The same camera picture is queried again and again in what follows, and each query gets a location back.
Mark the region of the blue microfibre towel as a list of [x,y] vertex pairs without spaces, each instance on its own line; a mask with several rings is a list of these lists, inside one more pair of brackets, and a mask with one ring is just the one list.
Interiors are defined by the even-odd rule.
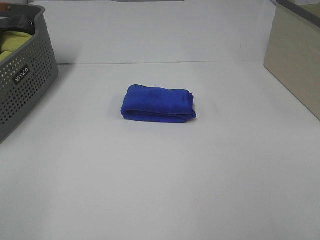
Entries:
[[185,89],[131,85],[120,110],[127,120],[185,123],[197,117],[194,96]]

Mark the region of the grey perforated plastic basket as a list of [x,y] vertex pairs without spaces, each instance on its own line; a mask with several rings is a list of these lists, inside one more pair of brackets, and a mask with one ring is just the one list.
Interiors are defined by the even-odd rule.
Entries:
[[45,8],[2,2],[0,18],[27,15],[35,33],[0,63],[0,139],[33,110],[58,77],[58,65],[44,18]]

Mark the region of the beige storage box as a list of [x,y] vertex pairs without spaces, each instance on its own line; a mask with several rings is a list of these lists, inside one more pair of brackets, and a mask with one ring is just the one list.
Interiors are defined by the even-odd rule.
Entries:
[[278,0],[264,67],[320,115],[320,5]]

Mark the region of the dark grey cloth in basket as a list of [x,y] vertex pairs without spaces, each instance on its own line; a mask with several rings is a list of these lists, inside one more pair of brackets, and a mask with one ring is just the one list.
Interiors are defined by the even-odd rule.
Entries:
[[29,35],[35,34],[35,26],[27,15],[14,15],[0,19],[0,33],[18,32]]

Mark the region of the yellow-green towel in basket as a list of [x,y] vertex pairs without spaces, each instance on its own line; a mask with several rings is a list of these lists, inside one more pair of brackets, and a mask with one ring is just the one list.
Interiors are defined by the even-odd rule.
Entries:
[[2,33],[0,36],[0,62],[2,63],[32,37],[33,35],[31,34],[17,31],[6,31]]

